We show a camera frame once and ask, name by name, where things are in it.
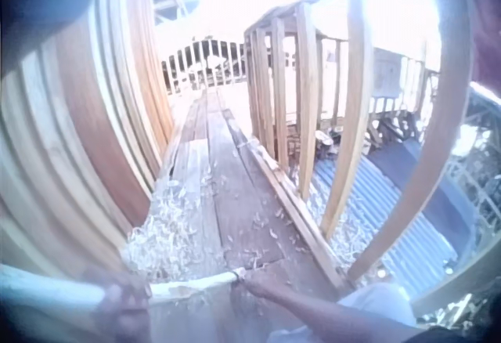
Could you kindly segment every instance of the wooden deck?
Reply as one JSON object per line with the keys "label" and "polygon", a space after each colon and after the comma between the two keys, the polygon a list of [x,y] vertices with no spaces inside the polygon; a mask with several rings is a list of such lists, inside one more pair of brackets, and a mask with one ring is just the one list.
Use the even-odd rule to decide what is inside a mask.
{"label": "wooden deck", "polygon": [[[225,107],[216,92],[195,100],[174,165],[161,173],[163,178],[177,179],[200,202],[191,223],[196,232],[194,251],[202,260],[186,266],[185,275],[201,278],[265,265],[264,271],[294,289],[335,300],[336,291],[283,211]],[[302,325],[286,310],[257,300],[241,286],[154,309],[152,324],[153,341],[181,342],[265,341],[273,330]]]}

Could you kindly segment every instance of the blue corrugated sheet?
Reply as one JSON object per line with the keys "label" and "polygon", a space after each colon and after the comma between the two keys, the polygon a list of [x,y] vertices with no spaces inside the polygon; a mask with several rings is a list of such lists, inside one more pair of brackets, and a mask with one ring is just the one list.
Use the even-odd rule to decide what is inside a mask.
{"label": "blue corrugated sheet", "polygon": [[[315,179],[330,188],[335,175],[331,159],[317,161]],[[379,168],[362,157],[351,191],[348,208],[372,236],[383,225],[400,197],[400,190]],[[457,255],[447,240],[423,214],[413,221],[397,244],[383,258],[383,263],[409,295],[415,298],[445,276],[444,261]]]}

